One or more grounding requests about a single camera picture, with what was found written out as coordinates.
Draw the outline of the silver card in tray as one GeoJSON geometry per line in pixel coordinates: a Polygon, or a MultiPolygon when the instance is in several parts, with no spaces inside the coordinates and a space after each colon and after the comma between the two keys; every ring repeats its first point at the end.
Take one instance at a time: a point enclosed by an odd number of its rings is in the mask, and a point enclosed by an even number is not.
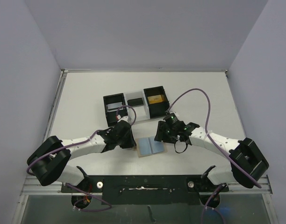
{"type": "Polygon", "coordinates": [[[122,102],[115,102],[115,103],[107,104],[107,112],[116,111],[121,106],[123,106],[122,102]]]}

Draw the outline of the gold credit card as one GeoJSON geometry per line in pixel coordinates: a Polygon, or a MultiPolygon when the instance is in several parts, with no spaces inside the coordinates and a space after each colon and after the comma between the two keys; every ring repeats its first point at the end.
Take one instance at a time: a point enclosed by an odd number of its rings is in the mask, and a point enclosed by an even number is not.
{"type": "Polygon", "coordinates": [[[163,94],[160,95],[154,95],[154,96],[148,96],[147,97],[149,104],[158,104],[166,101],[166,97],[163,94]]]}

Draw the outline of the black right tray compartment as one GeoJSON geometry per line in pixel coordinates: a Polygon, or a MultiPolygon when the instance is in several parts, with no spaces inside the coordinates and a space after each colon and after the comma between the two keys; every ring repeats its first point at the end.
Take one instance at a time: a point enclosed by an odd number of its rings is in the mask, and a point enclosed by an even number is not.
{"type": "Polygon", "coordinates": [[[143,90],[147,100],[150,118],[158,118],[166,115],[170,107],[169,100],[166,96],[163,86],[146,88],[143,90]]]}

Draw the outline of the white middle tray compartment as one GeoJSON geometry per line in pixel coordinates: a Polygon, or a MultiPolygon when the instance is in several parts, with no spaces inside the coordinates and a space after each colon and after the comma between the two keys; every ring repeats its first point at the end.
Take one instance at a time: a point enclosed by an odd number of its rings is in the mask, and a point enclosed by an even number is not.
{"type": "Polygon", "coordinates": [[[147,121],[150,119],[149,106],[148,106],[147,99],[146,99],[146,96],[145,96],[143,89],[138,90],[138,91],[126,92],[126,93],[124,93],[124,97],[125,97],[126,105],[128,105],[127,101],[129,99],[134,99],[134,98],[142,98],[143,99],[143,105],[142,106],[133,107],[135,112],[136,112],[136,122],[147,121]]]}

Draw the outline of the black card in tray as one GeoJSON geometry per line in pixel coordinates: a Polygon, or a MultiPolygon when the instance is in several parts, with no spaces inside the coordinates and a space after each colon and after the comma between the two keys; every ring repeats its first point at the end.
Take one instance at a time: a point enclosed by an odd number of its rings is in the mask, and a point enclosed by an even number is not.
{"type": "Polygon", "coordinates": [[[128,105],[131,107],[138,107],[143,105],[143,99],[142,98],[134,98],[134,99],[129,99],[127,101],[128,105]]]}

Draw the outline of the black left tray compartment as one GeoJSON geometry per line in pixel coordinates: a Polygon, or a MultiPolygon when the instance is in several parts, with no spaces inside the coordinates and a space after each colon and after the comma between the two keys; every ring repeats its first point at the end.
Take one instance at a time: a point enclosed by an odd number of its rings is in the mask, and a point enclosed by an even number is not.
{"type": "Polygon", "coordinates": [[[123,93],[103,97],[104,110],[108,127],[117,123],[116,111],[120,106],[126,105],[123,93]]]}

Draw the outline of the black tray compartment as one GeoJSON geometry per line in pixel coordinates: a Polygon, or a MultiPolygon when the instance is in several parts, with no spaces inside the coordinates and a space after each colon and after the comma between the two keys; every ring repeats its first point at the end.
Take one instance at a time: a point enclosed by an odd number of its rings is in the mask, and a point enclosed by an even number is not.
{"type": "Polygon", "coordinates": [[[117,123],[116,111],[120,106],[126,105],[123,93],[103,97],[104,110],[108,127],[117,123]]]}
{"type": "Polygon", "coordinates": [[[166,115],[170,107],[169,100],[166,96],[163,86],[146,88],[143,90],[147,100],[150,118],[158,118],[166,115]]]}

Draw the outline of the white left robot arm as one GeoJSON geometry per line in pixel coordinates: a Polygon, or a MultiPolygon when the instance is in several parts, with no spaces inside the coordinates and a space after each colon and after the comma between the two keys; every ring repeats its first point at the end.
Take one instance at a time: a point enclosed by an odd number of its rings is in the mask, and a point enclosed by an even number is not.
{"type": "Polygon", "coordinates": [[[96,130],[88,137],[60,140],[54,135],[27,159],[27,173],[35,176],[42,186],[58,181],[69,183],[82,192],[88,188],[89,180],[82,167],[69,165],[69,161],[88,154],[105,153],[116,147],[135,146],[132,125],[125,120],[119,120],[105,130],[96,130]]]}

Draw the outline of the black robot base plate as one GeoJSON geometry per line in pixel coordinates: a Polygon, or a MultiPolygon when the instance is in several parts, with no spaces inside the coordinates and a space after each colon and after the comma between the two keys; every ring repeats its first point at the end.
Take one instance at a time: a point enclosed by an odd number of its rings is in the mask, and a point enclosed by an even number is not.
{"type": "Polygon", "coordinates": [[[112,205],[205,204],[217,189],[202,175],[92,175],[80,187],[112,205]]]}

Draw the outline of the aluminium table edge rail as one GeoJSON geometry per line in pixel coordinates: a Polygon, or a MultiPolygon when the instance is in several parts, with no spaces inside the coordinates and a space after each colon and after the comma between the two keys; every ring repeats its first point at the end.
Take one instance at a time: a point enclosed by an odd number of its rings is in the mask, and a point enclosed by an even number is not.
{"type": "Polygon", "coordinates": [[[47,123],[46,129],[45,129],[45,133],[44,133],[41,145],[46,141],[46,139],[51,134],[51,130],[53,128],[54,120],[55,120],[57,109],[58,109],[58,105],[59,105],[59,102],[60,102],[60,99],[61,99],[61,95],[62,95],[62,92],[63,92],[63,88],[64,88],[64,85],[65,85],[67,73],[68,73],[67,70],[61,70],[59,82],[57,84],[55,97],[54,97],[54,100],[53,100],[53,103],[52,103],[52,107],[51,107],[51,111],[50,111],[50,114],[49,114],[48,123],[47,123]]]}

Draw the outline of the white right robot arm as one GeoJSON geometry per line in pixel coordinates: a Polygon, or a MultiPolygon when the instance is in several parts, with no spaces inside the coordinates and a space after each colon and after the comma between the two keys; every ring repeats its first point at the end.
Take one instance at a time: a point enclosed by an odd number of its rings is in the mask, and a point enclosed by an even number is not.
{"type": "Polygon", "coordinates": [[[185,124],[170,113],[158,122],[155,141],[176,144],[178,141],[188,146],[201,147],[216,153],[229,161],[228,165],[212,165],[202,178],[202,187],[212,191],[223,183],[237,182],[251,189],[258,185],[259,179],[269,168],[269,163],[263,156],[254,140],[231,139],[190,122],[185,124]]]}

